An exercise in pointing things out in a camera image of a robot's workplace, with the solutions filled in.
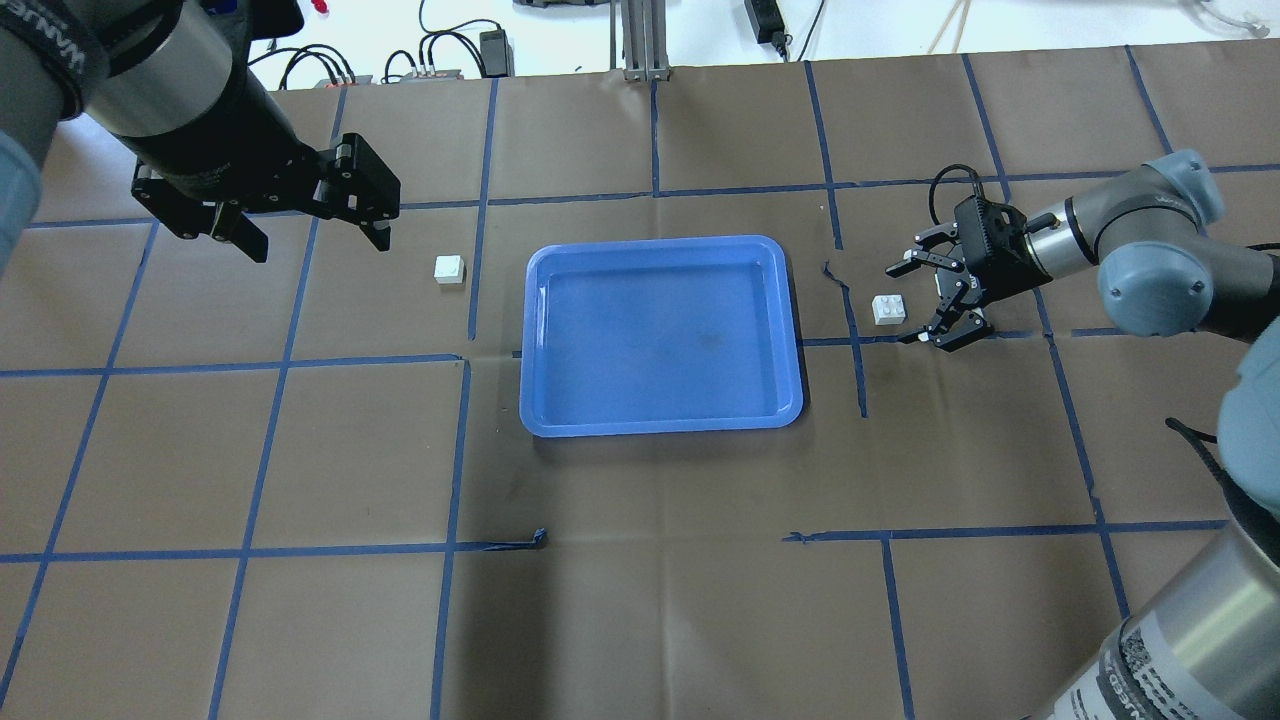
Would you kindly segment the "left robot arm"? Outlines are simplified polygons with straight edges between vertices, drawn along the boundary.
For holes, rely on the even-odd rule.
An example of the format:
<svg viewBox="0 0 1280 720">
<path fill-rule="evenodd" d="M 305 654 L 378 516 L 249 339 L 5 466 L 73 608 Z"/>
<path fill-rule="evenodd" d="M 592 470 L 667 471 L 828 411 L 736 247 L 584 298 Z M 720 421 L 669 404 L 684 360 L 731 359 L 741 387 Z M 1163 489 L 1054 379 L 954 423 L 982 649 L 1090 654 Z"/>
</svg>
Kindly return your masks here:
<svg viewBox="0 0 1280 720">
<path fill-rule="evenodd" d="M 361 135 L 303 142 L 250 69 L 253 42 L 303 26 L 298 1 L 3 3 L 3 259 L 38 210 L 56 127 L 82 115 L 134 154 L 131 195 L 177 237 L 265 263 L 252 215 L 301 211 L 385 252 L 394 172 Z"/>
</svg>

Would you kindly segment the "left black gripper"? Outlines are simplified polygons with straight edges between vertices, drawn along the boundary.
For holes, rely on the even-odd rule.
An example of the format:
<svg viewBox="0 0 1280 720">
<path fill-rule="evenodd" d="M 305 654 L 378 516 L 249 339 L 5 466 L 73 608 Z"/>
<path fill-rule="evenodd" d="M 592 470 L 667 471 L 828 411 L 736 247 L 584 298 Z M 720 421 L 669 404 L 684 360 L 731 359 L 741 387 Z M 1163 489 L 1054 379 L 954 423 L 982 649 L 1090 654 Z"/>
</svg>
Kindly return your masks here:
<svg viewBox="0 0 1280 720">
<path fill-rule="evenodd" d="M 131 196 L 173 234 L 212 233 L 257 264 L 268 261 L 269 237 L 244 213 L 292 210 L 340 220 L 376 251 L 390 250 L 402 184 L 362 135 L 343 133 L 325 152 L 301 141 L 232 147 L 243 154 L 205 170 L 161 170 L 140 159 Z"/>
</svg>

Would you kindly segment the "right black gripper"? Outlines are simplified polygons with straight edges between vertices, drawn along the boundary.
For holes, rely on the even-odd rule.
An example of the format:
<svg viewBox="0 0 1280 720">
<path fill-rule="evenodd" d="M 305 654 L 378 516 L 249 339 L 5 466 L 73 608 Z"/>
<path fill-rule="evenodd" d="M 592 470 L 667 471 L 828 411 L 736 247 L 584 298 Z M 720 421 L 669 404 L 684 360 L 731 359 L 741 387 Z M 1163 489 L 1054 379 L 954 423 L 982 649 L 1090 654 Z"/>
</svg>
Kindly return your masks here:
<svg viewBox="0 0 1280 720">
<path fill-rule="evenodd" d="M 970 196 L 955 206 L 955 222 L 915 234 L 902 258 L 884 269 L 890 278 L 923 266 L 941 270 L 934 315 L 900 333 L 901 345 L 925 343 L 948 354 L 965 348 L 993 334 L 984 306 L 1051 282 L 1027 245 L 1027 217 L 1014 206 Z"/>
</svg>

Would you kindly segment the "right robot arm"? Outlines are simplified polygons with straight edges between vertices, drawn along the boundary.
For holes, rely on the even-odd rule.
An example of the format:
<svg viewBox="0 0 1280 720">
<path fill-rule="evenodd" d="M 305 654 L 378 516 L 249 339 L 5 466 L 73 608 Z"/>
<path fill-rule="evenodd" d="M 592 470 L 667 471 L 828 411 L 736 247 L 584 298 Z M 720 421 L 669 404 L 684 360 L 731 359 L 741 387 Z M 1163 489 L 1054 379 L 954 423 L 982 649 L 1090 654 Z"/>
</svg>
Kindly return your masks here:
<svg viewBox="0 0 1280 720">
<path fill-rule="evenodd" d="M 1111 328 L 1144 341 L 1100 398 L 1162 413 L 1222 495 L 1225 520 L 1128 612 L 1036 719 L 1277 716 L 1277 245 L 1210 233 L 1225 211 L 1183 149 L 1039 211 L 970 190 L 929 213 L 887 275 L 927 270 L 936 309 L 901 343 L 954 352 L 993 334 L 991 306 L 1089 273 Z"/>
</svg>

